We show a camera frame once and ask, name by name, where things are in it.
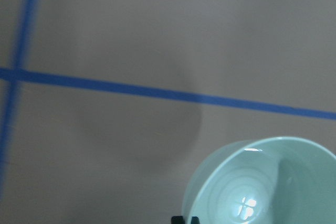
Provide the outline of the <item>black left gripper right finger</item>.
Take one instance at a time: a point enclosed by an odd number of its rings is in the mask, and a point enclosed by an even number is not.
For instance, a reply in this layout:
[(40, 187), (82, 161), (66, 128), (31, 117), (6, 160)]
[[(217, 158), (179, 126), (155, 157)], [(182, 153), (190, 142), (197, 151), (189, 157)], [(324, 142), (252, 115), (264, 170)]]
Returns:
[(191, 224), (199, 224), (199, 218), (198, 217), (192, 217)]

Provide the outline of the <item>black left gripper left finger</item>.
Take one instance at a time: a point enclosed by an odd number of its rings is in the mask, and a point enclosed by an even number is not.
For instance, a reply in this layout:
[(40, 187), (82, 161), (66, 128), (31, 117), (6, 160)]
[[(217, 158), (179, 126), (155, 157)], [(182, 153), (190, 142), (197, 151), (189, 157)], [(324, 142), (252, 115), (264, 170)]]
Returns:
[(183, 216), (172, 216), (171, 224), (184, 224)]

